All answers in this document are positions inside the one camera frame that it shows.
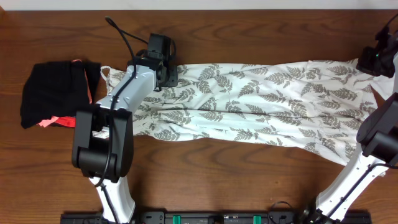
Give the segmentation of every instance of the leaf-patterned fabric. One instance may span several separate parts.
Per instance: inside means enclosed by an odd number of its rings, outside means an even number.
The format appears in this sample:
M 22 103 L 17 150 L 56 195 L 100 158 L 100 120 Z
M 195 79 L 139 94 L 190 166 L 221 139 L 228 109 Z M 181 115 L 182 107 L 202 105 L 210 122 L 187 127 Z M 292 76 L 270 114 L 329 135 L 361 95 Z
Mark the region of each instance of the leaf-patterned fabric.
M 144 99 L 134 134 L 300 147 L 345 165 L 359 126 L 377 108 L 375 78 L 356 70 L 356 63 L 181 65 L 177 87 Z M 110 70 L 108 92 L 123 76 Z

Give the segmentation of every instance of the white wall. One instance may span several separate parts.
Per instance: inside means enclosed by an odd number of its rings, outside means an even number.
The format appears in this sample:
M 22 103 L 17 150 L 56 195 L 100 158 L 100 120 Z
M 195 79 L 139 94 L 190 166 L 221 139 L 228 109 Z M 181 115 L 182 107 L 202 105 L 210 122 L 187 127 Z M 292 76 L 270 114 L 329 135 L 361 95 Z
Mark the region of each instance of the white wall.
M 4 10 L 398 9 L 398 0 L 0 0 Z

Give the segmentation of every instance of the white cloth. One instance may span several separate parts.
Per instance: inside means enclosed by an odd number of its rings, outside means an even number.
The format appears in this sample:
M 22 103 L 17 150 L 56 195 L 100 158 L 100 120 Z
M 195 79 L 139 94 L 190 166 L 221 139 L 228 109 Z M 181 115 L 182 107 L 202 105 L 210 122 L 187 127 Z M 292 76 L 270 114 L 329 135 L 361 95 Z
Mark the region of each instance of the white cloth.
M 377 108 L 371 85 L 391 83 L 386 77 L 375 82 L 356 63 L 181 65 L 177 87 L 144 99 L 134 115 L 134 134 L 300 147 L 345 165 L 359 126 Z M 111 68 L 109 74 L 108 92 L 124 72 Z

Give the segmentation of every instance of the folded black fabric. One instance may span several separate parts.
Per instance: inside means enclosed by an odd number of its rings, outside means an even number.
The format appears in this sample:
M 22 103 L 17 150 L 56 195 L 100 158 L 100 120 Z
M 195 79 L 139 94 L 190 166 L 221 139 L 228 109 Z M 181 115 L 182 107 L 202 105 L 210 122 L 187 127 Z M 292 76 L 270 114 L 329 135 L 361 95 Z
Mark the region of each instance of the folded black fabric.
M 76 116 L 78 108 L 90 103 L 87 86 L 94 99 L 100 66 L 81 61 L 34 65 L 22 92 L 21 126 L 26 129 L 52 116 Z

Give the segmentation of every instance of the wood grain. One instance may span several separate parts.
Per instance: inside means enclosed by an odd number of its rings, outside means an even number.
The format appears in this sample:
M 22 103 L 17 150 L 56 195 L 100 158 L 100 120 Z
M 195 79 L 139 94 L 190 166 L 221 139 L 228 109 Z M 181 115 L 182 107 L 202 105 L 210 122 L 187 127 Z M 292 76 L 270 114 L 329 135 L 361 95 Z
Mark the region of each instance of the wood grain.
M 22 87 L 35 63 L 89 58 L 124 70 L 129 52 L 104 21 L 143 38 L 175 39 L 177 62 L 277 64 L 349 60 L 374 45 L 394 11 L 46 11 L 7 12 L 0 21 L 1 223 L 58 223 L 66 211 L 101 209 L 96 190 L 71 164 L 73 130 L 22 129 Z M 141 43 L 131 40 L 135 51 Z M 97 99 L 105 93 L 104 82 Z M 305 205 L 343 168 L 297 148 L 214 139 L 134 137 L 128 179 L 139 207 L 170 211 L 266 210 Z M 352 208 L 374 223 L 396 221 L 398 173 L 377 178 Z

